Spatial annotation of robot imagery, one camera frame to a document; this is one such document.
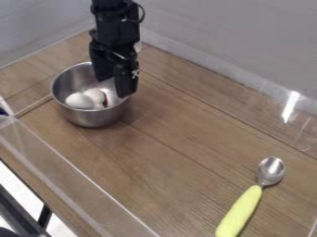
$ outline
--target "white object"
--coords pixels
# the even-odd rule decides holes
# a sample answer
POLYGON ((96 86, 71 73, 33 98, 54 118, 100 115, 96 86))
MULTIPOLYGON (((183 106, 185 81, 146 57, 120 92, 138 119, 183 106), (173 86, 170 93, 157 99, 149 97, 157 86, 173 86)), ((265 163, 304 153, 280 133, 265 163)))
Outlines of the white object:
POLYGON ((98 88, 89 89, 85 94, 92 98, 97 104, 104 104, 106 100, 105 93, 98 88))
POLYGON ((104 104, 94 104, 94 109, 104 109, 105 105, 104 104))
POLYGON ((94 101, 84 93, 74 93, 66 98, 66 104, 74 108, 90 109, 94 108, 94 101))

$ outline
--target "spoon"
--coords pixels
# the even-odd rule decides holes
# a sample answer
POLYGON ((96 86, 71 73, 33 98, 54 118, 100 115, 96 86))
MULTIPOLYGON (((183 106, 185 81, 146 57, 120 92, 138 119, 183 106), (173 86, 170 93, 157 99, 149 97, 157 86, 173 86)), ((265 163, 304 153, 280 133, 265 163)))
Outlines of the spoon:
POLYGON ((251 219, 263 195, 263 188, 277 184, 286 174, 286 166, 281 159, 265 158, 259 165, 259 185, 252 186, 225 215, 216 230, 216 237, 236 237, 251 219))

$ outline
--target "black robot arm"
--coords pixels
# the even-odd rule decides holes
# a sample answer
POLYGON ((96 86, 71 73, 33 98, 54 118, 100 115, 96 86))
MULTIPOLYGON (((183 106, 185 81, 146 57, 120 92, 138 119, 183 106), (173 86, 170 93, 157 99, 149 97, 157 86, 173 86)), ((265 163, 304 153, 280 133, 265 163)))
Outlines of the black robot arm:
POLYGON ((90 53, 100 81, 114 77, 120 97, 137 92, 142 6, 132 0, 93 0, 97 28, 92 30, 90 53))

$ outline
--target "wood grain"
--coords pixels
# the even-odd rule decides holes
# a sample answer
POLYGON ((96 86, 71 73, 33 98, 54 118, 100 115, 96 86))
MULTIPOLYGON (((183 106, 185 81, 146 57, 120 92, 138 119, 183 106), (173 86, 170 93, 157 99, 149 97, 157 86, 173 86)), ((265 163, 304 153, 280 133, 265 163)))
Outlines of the wood grain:
POLYGON ((316 161, 150 75, 124 122, 108 129, 70 126, 54 103, 23 121, 162 236, 213 236, 259 162, 281 156, 287 178, 267 190, 243 236, 308 234, 316 161))
POLYGON ((154 47, 144 51, 141 58, 144 71, 317 158, 315 115, 295 108, 291 120, 286 123, 281 114, 288 100, 276 101, 154 47))
MULTIPOLYGON (((19 77, 13 80, 13 104, 23 107, 25 99, 38 100, 53 76, 88 60, 89 40, 82 34, 26 59, 38 77, 22 87, 15 86, 19 77)), ((280 156, 287 177, 265 190, 243 237, 308 236, 317 213, 317 160, 314 148, 306 154, 294 139, 315 117, 296 111, 296 120, 283 126, 283 106, 263 94, 150 46, 141 58, 141 88, 118 123, 102 130, 78 128, 54 101, 22 121, 166 237, 213 236, 231 205, 256 182, 259 162, 280 156)), ((298 142, 314 139, 315 133, 307 127, 300 136, 298 142)), ((50 189, 42 191, 22 165, 6 159, 81 236, 93 236, 90 225, 80 225, 82 220, 50 189)))

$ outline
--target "yellow handle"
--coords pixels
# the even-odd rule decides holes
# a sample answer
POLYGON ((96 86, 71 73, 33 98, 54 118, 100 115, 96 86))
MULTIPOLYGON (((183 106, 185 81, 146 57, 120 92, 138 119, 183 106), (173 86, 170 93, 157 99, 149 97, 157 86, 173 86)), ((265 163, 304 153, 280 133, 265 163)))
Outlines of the yellow handle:
POLYGON ((260 186, 252 186, 225 215, 225 218, 216 230, 216 237, 236 237, 251 219, 259 201, 261 198, 263 189, 260 186))

